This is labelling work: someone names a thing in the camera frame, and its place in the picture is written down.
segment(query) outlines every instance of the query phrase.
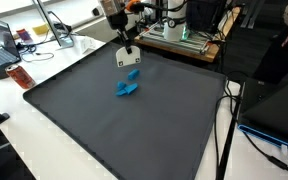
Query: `floor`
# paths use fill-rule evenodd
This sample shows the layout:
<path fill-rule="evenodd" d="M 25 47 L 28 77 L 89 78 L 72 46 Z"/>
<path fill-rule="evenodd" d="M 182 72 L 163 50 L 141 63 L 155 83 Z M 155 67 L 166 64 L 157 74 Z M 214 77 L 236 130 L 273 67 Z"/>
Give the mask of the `floor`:
<path fill-rule="evenodd" d="M 269 47 L 271 41 L 269 38 L 277 34 L 283 28 L 282 14 L 286 0 L 266 0 L 264 7 L 255 23 L 253 30 L 242 29 L 237 23 L 228 38 L 227 53 L 225 55 L 224 72 L 242 71 L 247 75 L 251 75 L 261 61 L 265 51 Z M 137 35 L 136 31 L 129 32 L 130 37 Z M 172 55 L 167 52 L 149 49 L 171 58 L 197 67 L 205 69 L 213 69 L 216 64 L 209 64 L 195 59 L 189 59 L 183 56 Z M 240 81 L 245 77 L 240 74 L 233 75 L 233 79 Z M 0 133 L 0 144 L 7 141 Z M 15 153 L 12 147 L 5 148 L 0 151 L 0 180 L 12 179 L 34 179 L 23 161 Z"/>

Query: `laptop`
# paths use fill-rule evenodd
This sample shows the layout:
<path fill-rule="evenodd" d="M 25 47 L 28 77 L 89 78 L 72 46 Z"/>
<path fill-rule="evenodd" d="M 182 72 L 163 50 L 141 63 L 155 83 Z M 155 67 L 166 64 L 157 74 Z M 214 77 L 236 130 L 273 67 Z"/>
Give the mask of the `laptop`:
<path fill-rule="evenodd" d="M 0 65 L 7 62 L 17 63 L 21 60 L 9 25 L 2 21 L 0 21 L 0 45 Z"/>
<path fill-rule="evenodd" d="M 288 147 L 288 83 L 240 112 L 238 129 L 278 147 Z"/>

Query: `black mat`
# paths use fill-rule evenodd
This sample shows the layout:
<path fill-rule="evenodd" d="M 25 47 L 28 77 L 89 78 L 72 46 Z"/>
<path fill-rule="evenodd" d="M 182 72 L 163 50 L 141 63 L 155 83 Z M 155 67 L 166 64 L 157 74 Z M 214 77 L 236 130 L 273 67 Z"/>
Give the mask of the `black mat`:
<path fill-rule="evenodd" d="M 119 179 L 193 179 L 224 77 L 145 52 L 142 63 L 118 68 L 117 48 L 105 45 L 24 99 Z M 140 76 L 128 81 L 134 68 Z M 118 81 L 139 88 L 117 97 Z"/>

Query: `blue object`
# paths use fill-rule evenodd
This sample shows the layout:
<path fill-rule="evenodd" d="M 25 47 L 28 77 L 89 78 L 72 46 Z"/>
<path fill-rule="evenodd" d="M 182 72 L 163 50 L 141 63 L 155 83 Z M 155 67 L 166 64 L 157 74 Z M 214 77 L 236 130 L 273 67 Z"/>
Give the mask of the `blue object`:
<path fill-rule="evenodd" d="M 120 90 L 122 90 L 122 89 L 124 89 L 126 87 L 126 84 L 125 83 L 123 83 L 123 82 L 121 82 L 121 81 L 119 81 L 119 82 L 117 82 L 117 89 L 120 91 Z"/>
<path fill-rule="evenodd" d="M 133 71 L 131 71 L 129 74 L 128 74 L 128 79 L 129 80 L 134 80 L 137 78 L 137 76 L 140 75 L 140 71 L 138 69 L 134 69 Z"/>
<path fill-rule="evenodd" d="M 125 94 L 128 94 L 127 91 L 125 89 L 122 89 L 116 93 L 116 96 L 123 96 Z"/>
<path fill-rule="evenodd" d="M 135 84 L 131 84 L 129 86 L 126 86 L 124 88 L 124 90 L 127 92 L 127 94 L 131 94 L 133 91 L 135 91 L 135 89 L 137 89 L 137 87 L 138 87 L 138 85 L 137 85 L 137 83 L 135 83 Z"/>

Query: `laptop screen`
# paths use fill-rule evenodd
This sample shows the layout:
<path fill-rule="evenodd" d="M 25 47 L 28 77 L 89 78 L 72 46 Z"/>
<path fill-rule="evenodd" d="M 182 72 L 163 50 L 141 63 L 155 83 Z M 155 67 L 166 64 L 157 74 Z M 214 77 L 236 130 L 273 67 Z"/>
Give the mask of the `laptop screen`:
<path fill-rule="evenodd" d="M 0 45 L 14 56 L 20 56 L 8 24 L 2 21 L 0 21 Z"/>

